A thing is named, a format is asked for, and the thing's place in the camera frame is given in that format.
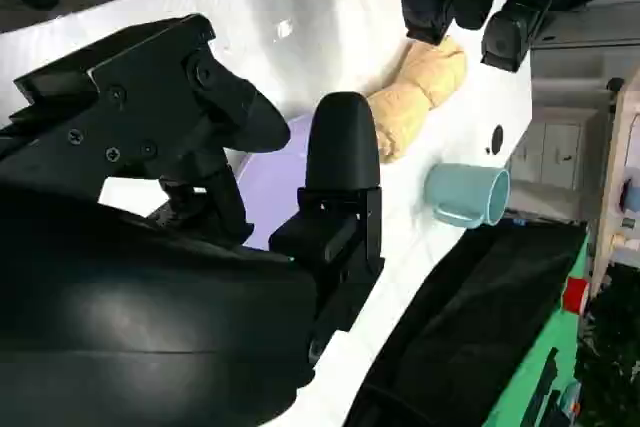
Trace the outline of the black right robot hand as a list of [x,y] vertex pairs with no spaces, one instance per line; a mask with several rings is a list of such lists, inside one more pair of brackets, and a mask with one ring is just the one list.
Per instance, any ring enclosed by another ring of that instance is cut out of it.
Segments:
[[119,30],[16,80],[1,132],[1,422],[257,426],[313,379],[384,266],[374,120],[315,110],[297,212],[267,250],[226,153],[281,113],[199,14]]

